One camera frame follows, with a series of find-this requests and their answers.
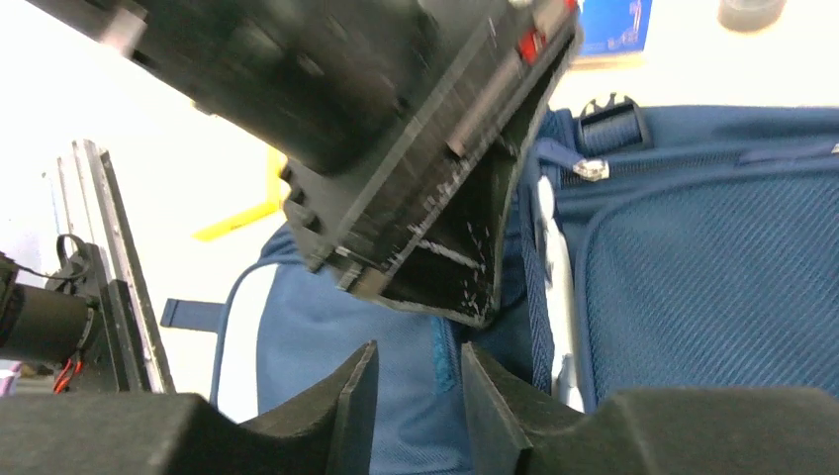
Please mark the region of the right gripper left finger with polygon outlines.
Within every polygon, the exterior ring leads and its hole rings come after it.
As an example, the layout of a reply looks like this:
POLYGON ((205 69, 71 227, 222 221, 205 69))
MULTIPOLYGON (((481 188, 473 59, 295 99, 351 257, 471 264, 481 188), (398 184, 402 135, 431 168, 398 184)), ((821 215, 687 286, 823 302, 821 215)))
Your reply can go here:
POLYGON ((202 397, 24 395, 1 403, 5 474, 365 474, 374 342, 277 408, 237 424, 202 397))

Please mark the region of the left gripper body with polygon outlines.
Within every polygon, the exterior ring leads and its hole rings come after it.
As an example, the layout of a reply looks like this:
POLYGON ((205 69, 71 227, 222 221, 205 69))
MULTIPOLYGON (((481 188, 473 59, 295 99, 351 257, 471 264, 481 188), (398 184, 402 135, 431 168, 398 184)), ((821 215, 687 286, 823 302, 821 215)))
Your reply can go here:
POLYGON ((288 155, 312 268, 378 296, 509 122, 573 1, 43 1, 288 155))

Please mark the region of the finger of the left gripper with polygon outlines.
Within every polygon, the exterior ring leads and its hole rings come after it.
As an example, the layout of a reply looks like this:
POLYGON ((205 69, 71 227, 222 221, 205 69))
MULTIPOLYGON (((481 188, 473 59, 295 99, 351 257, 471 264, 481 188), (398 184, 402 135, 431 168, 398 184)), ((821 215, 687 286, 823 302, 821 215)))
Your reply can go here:
POLYGON ((505 229, 526 150, 576 53, 576 40, 561 43, 509 122, 483 143, 473 171, 375 303, 477 329, 491 324, 501 305, 505 229))

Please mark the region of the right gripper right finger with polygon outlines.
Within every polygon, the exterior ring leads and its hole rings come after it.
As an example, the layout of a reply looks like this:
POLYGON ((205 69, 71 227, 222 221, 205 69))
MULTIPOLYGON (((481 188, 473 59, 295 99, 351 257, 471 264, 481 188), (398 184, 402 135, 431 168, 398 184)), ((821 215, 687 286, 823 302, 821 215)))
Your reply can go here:
POLYGON ((479 474, 834 474, 838 403, 810 388, 641 389, 593 413, 461 350, 479 474))

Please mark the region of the navy blue student backpack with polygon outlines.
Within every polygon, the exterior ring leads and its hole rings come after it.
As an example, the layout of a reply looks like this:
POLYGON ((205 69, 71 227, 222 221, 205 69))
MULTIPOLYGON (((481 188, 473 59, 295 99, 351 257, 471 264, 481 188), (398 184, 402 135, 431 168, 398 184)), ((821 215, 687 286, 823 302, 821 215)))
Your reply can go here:
POLYGON ((838 112, 631 100, 544 119, 483 329, 311 272, 289 220, 218 320, 209 404, 241 424, 374 342, 365 474, 479 474, 461 350, 590 414, 641 389, 810 388, 838 403, 838 112))

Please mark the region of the small blue capped bottle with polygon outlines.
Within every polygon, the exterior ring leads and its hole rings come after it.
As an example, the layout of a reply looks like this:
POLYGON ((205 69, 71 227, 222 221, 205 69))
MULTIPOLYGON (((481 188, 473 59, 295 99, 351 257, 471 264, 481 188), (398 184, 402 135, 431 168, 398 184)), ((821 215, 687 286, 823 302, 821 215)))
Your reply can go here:
POLYGON ((720 0, 717 22, 728 31, 754 33, 774 25, 787 0, 720 0))

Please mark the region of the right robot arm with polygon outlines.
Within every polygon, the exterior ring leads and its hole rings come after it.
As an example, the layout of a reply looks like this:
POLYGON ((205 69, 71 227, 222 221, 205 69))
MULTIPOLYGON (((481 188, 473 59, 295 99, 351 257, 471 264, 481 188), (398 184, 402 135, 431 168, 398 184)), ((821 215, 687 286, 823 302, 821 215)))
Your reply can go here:
MULTIPOLYGON (((362 344, 291 401, 238 424, 198 396, 150 390, 127 285, 101 286, 97 248, 57 284, 1 261, 1 355, 60 373, 1 405, 5 474, 365 474, 378 349, 362 344)), ((465 344, 461 375, 479 474, 834 474, 838 403, 812 389, 647 389, 578 413, 465 344)))

